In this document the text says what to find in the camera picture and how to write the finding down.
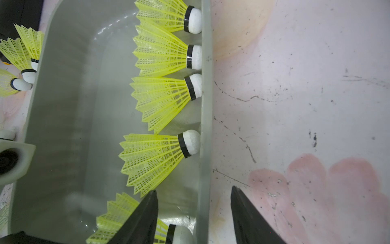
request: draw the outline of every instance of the yellow mesh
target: yellow mesh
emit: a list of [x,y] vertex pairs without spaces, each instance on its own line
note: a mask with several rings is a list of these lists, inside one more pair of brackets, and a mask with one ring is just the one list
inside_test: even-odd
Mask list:
[[143,20],[133,40],[140,76],[162,77],[187,67],[188,45],[157,24]]
[[33,28],[26,28],[15,24],[15,28],[19,33],[28,53],[33,59],[39,60],[42,51],[44,34],[42,31],[36,31]]
[[184,16],[188,6],[182,0],[137,0],[137,18],[152,20],[169,32],[184,30]]
[[[96,218],[96,225],[99,228],[87,240],[87,244],[106,244],[118,232],[124,222],[137,208],[139,202],[126,193],[117,193],[115,201],[107,202],[107,213]],[[154,243],[165,243],[168,226],[157,219],[156,234]]]
[[1,40],[0,52],[19,70],[32,69],[30,54],[20,38]]
[[172,78],[135,77],[131,94],[138,100],[136,110],[142,112],[142,122],[159,134],[164,127],[191,101],[185,80]]
[[184,158],[177,136],[129,134],[120,143],[125,161],[121,173],[129,175],[127,186],[141,197],[155,189]]
[[106,244],[115,236],[117,231],[98,229],[87,240],[87,244]]
[[16,76],[7,70],[0,69],[0,96],[9,96],[19,92],[11,87],[11,80],[15,78]]

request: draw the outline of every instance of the white floor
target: white floor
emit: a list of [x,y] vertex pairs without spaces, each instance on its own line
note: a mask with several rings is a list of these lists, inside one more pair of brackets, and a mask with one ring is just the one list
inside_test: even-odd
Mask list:
[[233,185],[288,243],[388,243],[390,2],[236,3],[213,4],[210,243],[235,243]]

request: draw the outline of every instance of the black object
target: black object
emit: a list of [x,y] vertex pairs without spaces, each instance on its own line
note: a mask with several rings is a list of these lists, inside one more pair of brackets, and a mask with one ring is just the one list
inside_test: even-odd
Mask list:
[[18,162],[18,154],[11,150],[0,153],[0,175],[9,172]]
[[186,10],[186,14],[184,15],[184,31],[186,31],[186,32],[190,32],[188,30],[188,24],[190,23],[190,14],[191,14],[191,11],[193,8],[194,8],[194,6],[188,6],[188,8]]
[[108,244],[152,244],[158,215],[157,192],[150,191]]
[[26,235],[24,231],[10,234],[0,239],[0,244],[61,244]]
[[187,49],[187,68],[192,69],[192,51],[194,49],[194,45],[188,45]]
[[179,140],[180,149],[183,152],[183,155],[185,158],[188,158],[191,156],[191,154],[188,152],[186,142],[184,141],[183,133],[180,133],[177,135],[177,139]]
[[[157,192],[150,191],[108,244],[153,244],[158,214]],[[0,239],[0,244],[61,244],[21,231]]]
[[[0,39],[19,37],[14,24],[38,30],[43,0],[0,0]],[[0,59],[9,62],[0,53]]]
[[230,200],[237,244],[286,244],[241,189],[233,186]]
[[165,239],[165,244],[172,244],[173,243],[173,236],[175,235],[175,229],[176,229],[175,224],[169,225],[168,232],[167,232],[167,238]]
[[194,85],[192,84],[191,78],[189,76],[184,77],[184,80],[186,81],[188,92],[190,93],[191,101],[193,101],[196,99]]

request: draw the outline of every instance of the crack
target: crack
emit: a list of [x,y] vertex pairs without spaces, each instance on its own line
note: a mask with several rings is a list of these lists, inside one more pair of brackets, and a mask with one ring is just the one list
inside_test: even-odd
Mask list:
[[[223,91],[221,88],[219,88],[218,84],[214,81],[214,84],[217,86],[217,88],[222,92],[222,93],[225,93],[226,95],[228,95],[229,97],[231,98],[234,98],[234,99],[237,99],[238,101],[242,101],[242,102],[249,102],[250,100],[254,99],[254,98],[260,98],[258,95],[255,95],[251,98],[249,98],[248,100],[243,100],[241,98],[237,98],[237,97],[234,97],[234,96],[231,96],[230,94],[227,94],[225,91]],[[276,103],[275,101],[270,101],[268,99],[264,99],[264,98],[260,98],[261,100],[263,101],[267,101],[267,102],[270,102],[270,103]]]
[[282,213],[283,218],[287,221],[287,224],[292,228],[293,225],[287,220],[286,216]]
[[[215,121],[218,121],[218,123],[220,123],[220,124],[222,123],[222,121],[217,120],[215,116],[213,116],[213,117],[214,117],[214,120],[215,120]],[[228,129],[229,131],[233,132],[234,135],[237,135],[234,131],[232,131],[231,129],[229,129],[226,125],[223,125],[223,126],[224,126],[226,129]],[[253,157],[252,150],[250,149],[250,146],[247,144],[246,140],[242,139],[242,137],[240,137],[240,136],[239,136],[238,138],[240,138],[241,141],[243,141],[243,142],[246,144],[246,149],[249,150],[250,157],[252,158],[253,163],[256,164],[257,161],[255,160],[255,157]]]
[[243,141],[245,144],[246,144],[246,149],[249,150],[249,153],[250,153],[250,156],[252,158],[252,161],[253,163],[257,163],[257,161],[255,160],[255,158],[253,157],[253,153],[252,153],[252,150],[250,149],[250,146],[247,144],[246,140],[242,139],[241,137],[239,137],[241,139],[241,141]]
[[384,81],[379,81],[379,82],[375,82],[375,81],[372,81],[372,80],[368,80],[368,79],[365,79],[361,76],[356,76],[356,75],[343,75],[344,78],[348,78],[348,79],[343,79],[342,81],[348,81],[348,82],[357,82],[357,81],[366,81],[368,83],[371,83],[373,85],[377,85],[377,86],[381,86],[381,87],[384,87],[386,89],[388,89],[388,84]]
[[237,181],[238,183],[241,183],[241,184],[243,184],[243,185],[246,185],[247,187],[252,188],[251,186],[249,186],[249,185],[247,185],[247,184],[245,184],[245,183],[242,183],[241,181],[236,180],[236,179],[230,177],[229,175],[225,175],[224,173],[219,172],[217,169],[213,169],[213,171],[216,171],[216,172],[218,172],[218,173],[220,173],[220,174],[222,174],[222,175],[224,175],[224,176],[226,176],[226,177],[228,177],[228,178],[230,178],[230,179],[232,179],[232,180],[234,180],[234,181]]
[[254,72],[249,72],[249,73],[246,73],[245,75],[242,75],[242,76],[247,76],[247,75],[250,75],[250,74],[253,74]]

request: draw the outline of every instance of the shuttlecock cork base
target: shuttlecock cork base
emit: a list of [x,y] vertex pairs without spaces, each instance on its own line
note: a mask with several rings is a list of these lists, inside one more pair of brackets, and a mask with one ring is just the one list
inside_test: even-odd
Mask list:
[[38,70],[38,64],[39,64],[39,60],[31,59],[31,67],[32,67],[32,69]]
[[141,192],[141,197],[154,190],[183,158],[200,149],[200,134],[195,130],[178,136],[129,134],[124,138],[121,173],[129,176],[126,185],[134,186],[134,195]]
[[37,71],[35,69],[24,69],[20,73],[22,74],[25,81],[34,84],[37,77]]
[[24,79],[14,78],[11,80],[11,87],[17,91],[28,91],[32,88],[32,84]]
[[199,34],[202,32],[202,11],[188,6],[184,16],[184,31]]
[[188,45],[187,68],[196,70],[202,69],[202,46]]
[[165,244],[193,244],[194,239],[191,231],[180,225],[170,224],[167,231]]
[[202,96],[202,75],[193,74],[190,76],[184,77],[186,81],[188,92],[191,96],[191,101]]

